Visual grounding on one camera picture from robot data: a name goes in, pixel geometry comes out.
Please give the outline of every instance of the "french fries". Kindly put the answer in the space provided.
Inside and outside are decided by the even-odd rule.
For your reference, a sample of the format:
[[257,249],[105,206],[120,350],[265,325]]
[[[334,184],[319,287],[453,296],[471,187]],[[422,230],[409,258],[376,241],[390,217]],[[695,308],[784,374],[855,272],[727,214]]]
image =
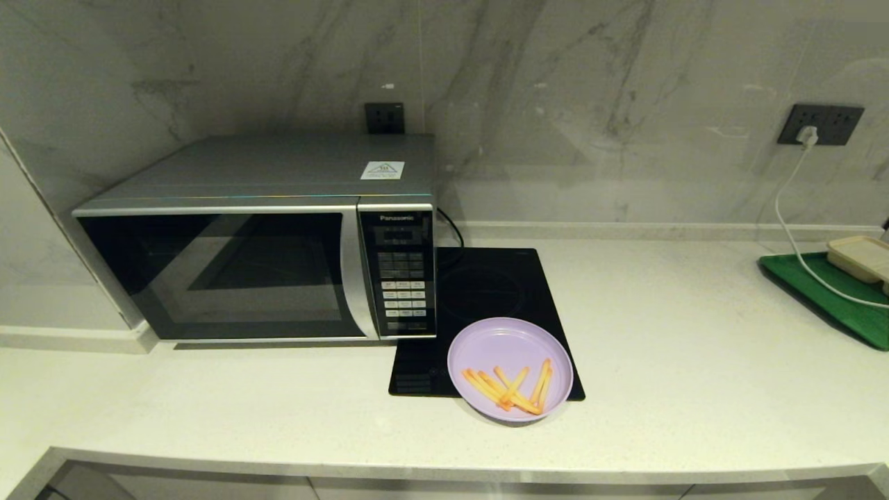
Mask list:
[[549,390],[549,379],[553,373],[550,359],[546,358],[543,361],[540,375],[538,375],[537,383],[534,385],[531,400],[528,400],[519,391],[519,387],[525,381],[529,371],[531,371],[529,367],[524,367],[518,373],[516,380],[509,380],[500,367],[494,367],[494,373],[500,378],[498,382],[483,371],[475,372],[471,368],[467,368],[463,370],[463,377],[477,391],[484,394],[486,398],[505,411],[509,411],[512,407],[519,407],[526,413],[540,415],[543,413],[543,404],[546,401],[547,391]]
[[541,368],[541,375],[537,377],[537,385],[534,386],[534,392],[531,394],[531,403],[533,405],[537,404],[537,401],[541,398],[541,390],[543,389],[543,375],[549,371],[549,358],[546,358],[543,361],[543,368]]

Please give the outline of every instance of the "silver microwave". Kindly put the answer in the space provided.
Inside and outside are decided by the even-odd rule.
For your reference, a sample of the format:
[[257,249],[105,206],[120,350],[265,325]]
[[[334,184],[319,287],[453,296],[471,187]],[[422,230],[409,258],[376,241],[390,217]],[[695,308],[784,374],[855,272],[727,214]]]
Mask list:
[[436,334],[428,135],[196,142],[74,210],[162,340]]

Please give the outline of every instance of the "black induction cooker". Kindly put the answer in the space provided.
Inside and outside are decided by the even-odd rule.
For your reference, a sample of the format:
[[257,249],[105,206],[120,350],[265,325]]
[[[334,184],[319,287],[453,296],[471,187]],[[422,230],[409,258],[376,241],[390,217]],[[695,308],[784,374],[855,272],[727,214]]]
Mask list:
[[[572,356],[536,250],[441,247],[437,251],[437,337],[398,342],[390,394],[458,398],[447,372],[448,348],[454,336],[479,319],[505,316],[530,321],[550,332]],[[568,400],[585,398],[575,367]]]

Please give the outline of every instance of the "beige container lid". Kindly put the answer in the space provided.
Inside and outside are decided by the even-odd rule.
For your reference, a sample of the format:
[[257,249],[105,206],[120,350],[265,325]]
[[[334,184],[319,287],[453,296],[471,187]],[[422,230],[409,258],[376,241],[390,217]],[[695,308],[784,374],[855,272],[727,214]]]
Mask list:
[[885,241],[867,236],[835,239],[828,243],[828,261],[865,283],[889,282],[889,243]]

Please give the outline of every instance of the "marble wall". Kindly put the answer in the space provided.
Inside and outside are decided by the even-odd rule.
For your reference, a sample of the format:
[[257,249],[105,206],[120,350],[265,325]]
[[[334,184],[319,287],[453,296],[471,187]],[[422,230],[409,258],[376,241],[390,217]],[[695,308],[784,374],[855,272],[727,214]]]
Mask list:
[[2,137],[0,235],[0,333],[4,327],[128,330]]
[[0,125],[71,207],[208,134],[361,131],[402,101],[472,221],[773,222],[798,101],[867,108],[788,192],[889,215],[884,0],[0,0]]

